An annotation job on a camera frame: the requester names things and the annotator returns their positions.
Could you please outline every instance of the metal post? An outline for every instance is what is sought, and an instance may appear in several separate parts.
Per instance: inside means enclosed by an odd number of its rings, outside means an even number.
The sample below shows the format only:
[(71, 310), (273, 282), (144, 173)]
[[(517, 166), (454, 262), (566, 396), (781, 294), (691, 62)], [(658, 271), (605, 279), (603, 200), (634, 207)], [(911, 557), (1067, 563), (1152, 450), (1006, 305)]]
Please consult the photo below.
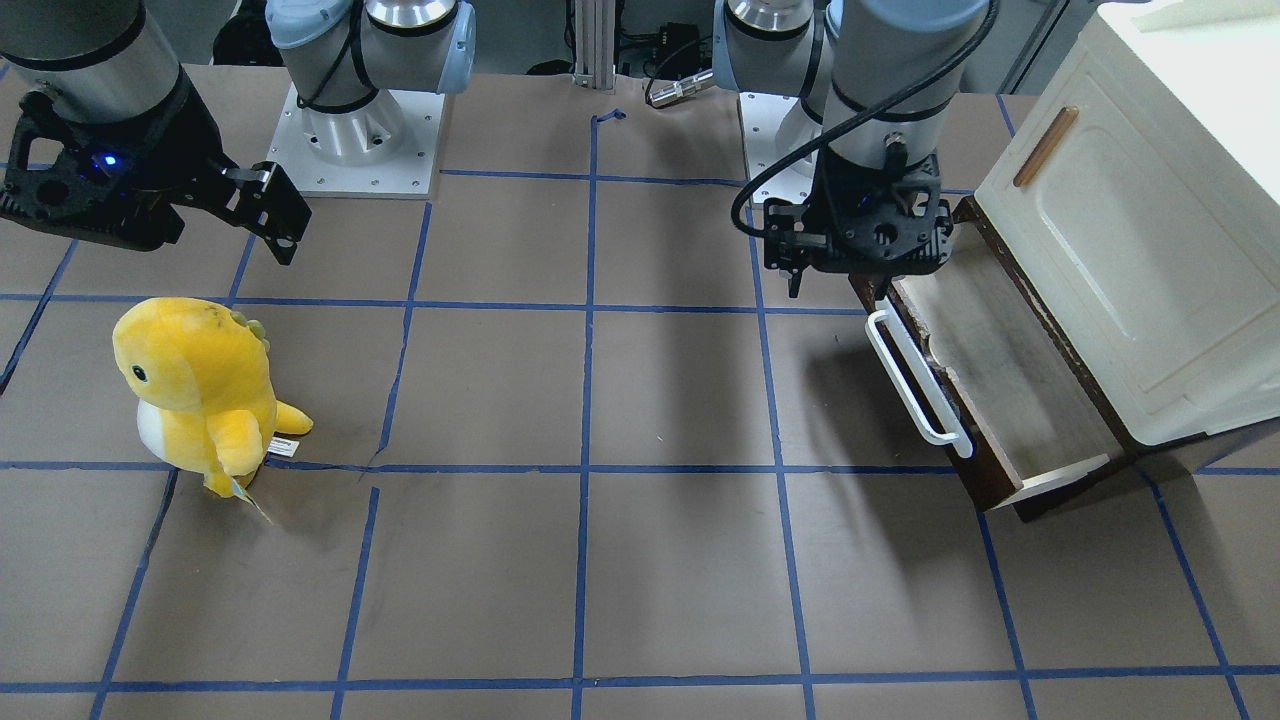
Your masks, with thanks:
[(573, 0), (573, 83), (613, 92), (616, 0)]

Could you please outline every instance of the gray floor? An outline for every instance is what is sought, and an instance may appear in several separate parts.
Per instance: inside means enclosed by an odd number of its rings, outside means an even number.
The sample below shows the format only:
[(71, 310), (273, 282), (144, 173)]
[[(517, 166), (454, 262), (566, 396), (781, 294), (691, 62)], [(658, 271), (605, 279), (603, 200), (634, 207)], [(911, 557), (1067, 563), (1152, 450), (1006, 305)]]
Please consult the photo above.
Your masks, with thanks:
[[(284, 74), (192, 76), (260, 159)], [(1029, 102), (956, 99), (948, 190)], [(1280, 717), (1280, 445), (974, 512), (844, 281), (760, 277), (740, 142), (727, 94), (480, 76), (433, 202), (315, 200), (291, 268), (0, 225), (0, 716)], [(317, 423), (274, 524), (138, 441), (150, 295), (265, 323)]]

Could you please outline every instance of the plush toy arm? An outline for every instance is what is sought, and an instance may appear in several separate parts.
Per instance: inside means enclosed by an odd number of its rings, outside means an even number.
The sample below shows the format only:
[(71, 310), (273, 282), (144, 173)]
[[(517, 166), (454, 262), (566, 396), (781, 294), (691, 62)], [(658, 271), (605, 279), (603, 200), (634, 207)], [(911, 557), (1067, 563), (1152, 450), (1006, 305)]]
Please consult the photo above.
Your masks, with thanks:
[(228, 410), (209, 418), (209, 437), (218, 462), (228, 475), (246, 475), (262, 464), (262, 430), (248, 410)]

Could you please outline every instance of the toy label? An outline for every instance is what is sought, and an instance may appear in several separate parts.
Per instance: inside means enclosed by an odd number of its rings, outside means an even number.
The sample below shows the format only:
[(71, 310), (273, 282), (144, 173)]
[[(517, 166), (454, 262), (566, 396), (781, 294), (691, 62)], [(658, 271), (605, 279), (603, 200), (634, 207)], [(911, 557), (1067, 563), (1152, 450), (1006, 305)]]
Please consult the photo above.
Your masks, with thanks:
[(296, 439), (285, 439), (282, 437), (273, 437), (271, 443), (266, 446), (266, 451), (271, 455), (280, 455), (284, 457), (293, 457), (293, 454), (298, 451), (298, 446), (302, 445)]

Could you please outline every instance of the yellow dinosaur plush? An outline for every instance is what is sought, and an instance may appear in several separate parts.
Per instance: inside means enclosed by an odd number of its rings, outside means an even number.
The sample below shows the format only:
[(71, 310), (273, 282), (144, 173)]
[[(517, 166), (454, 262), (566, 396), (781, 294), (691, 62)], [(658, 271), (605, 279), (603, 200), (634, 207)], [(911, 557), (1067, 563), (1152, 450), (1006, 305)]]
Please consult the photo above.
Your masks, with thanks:
[(205, 300), (154, 297), (111, 333), (115, 365), (138, 396), (138, 434), (157, 457), (250, 503), (244, 487), (271, 436), (312, 421), (275, 400), (262, 324)]

